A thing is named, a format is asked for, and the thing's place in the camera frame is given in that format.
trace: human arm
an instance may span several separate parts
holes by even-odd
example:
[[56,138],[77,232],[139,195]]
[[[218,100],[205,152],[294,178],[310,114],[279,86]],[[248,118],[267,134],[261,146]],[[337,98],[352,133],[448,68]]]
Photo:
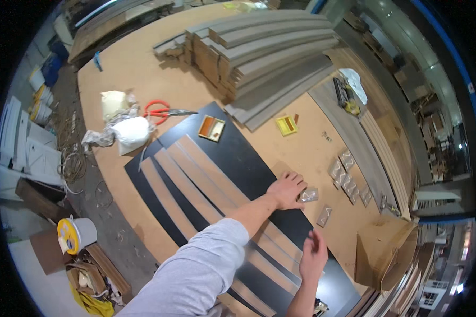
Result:
[[301,286],[287,308],[287,317],[311,317],[314,313],[319,276],[328,261],[328,248],[319,232],[313,230],[303,245],[300,261]]
[[251,238],[275,210],[303,209],[304,204],[296,198],[306,187],[302,175],[284,172],[268,187],[266,194],[236,209],[228,218],[239,221]]
[[296,198],[305,187],[301,175],[284,173],[266,194],[197,233],[162,263],[120,317],[205,315],[215,305],[217,295],[231,286],[250,237],[275,209],[303,208]]

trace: workbench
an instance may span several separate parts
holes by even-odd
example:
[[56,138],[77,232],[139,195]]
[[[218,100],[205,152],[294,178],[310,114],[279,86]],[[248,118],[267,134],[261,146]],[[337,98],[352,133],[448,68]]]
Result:
[[[198,70],[174,59],[159,61],[154,56],[152,47],[187,27],[234,14],[238,12],[226,9],[220,3],[180,12],[153,22],[103,50],[100,53],[103,72],[93,62],[89,62],[80,69],[77,76],[87,130],[101,131],[104,128],[100,93],[111,90],[131,90],[141,105],[141,110],[153,99],[166,100],[174,109],[197,111],[212,101],[223,108],[220,102],[223,96]],[[326,78],[320,85],[326,85],[325,89],[328,91],[325,102],[336,106],[333,83],[329,79],[331,78]],[[294,117],[295,114],[299,116],[299,131],[287,137],[280,134],[273,119],[254,133],[236,126],[276,175],[289,168],[302,174],[309,186],[319,189],[319,200],[306,204],[305,216],[322,233],[329,249],[352,280],[356,231],[379,214],[378,206],[374,200],[367,207],[361,201],[352,205],[343,190],[337,190],[333,185],[328,169],[346,145],[308,93],[304,93],[276,117]],[[169,118],[157,127],[153,138],[162,135],[183,119],[184,117]],[[140,151],[138,149],[119,156],[116,144],[108,148],[93,148],[98,167],[122,214],[146,248],[162,263],[178,250],[178,246],[152,215],[124,169],[124,165]],[[350,173],[358,187],[362,188],[365,180],[360,167],[353,167]],[[321,228],[316,225],[316,221],[324,205],[331,206],[333,212],[328,225]],[[360,295],[367,289],[357,283],[354,286]],[[251,313],[229,295],[222,296],[221,300],[239,315]]]

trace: yellow bucket lid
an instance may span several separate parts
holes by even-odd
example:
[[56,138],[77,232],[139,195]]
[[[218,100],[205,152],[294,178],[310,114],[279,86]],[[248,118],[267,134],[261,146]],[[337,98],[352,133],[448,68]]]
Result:
[[72,215],[70,218],[61,219],[57,225],[58,237],[63,238],[67,242],[69,250],[67,253],[75,255],[79,250],[79,237],[72,223]]

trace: window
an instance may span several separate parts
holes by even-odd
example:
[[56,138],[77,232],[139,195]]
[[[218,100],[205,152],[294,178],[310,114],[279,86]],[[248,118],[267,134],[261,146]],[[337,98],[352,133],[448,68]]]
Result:
[[436,300],[437,294],[436,293],[428,293],[428,292],[423,292],[423,298],[424,304],[428,306],[432,306],[433,302]]
[[448,288],[448,282],[432,281],[433,288]]

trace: white bucket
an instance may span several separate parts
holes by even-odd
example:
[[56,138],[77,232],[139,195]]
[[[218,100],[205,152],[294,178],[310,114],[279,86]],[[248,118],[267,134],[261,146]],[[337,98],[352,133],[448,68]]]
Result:
[[39,88],[44,84],[45,79],[43,73],[40,71],[40,67],[36,66],[35,69],[30,74],[30,85],[33,88],[33,91],[38,91]]
[[77,252],[86,248],[90,244],[97,241],[97,228],[93,222],[88,218],[72,219],[72,224],[77,232],[77,239],[79,246]]
[[51,103],[53,103],[53,94],[51,93],[49,87],[46,87],[45,85],[43,85],[43,87],[43,89],[41,88],[42,92],[38,98],[44,101],[47,106],[49,106]]
[[35,107],[33,108],[33,113],[30,119],[37,123],[45,125],[48,123],[48,118],[51,116],[51,112],[53,112],[43,100],[39,100]]

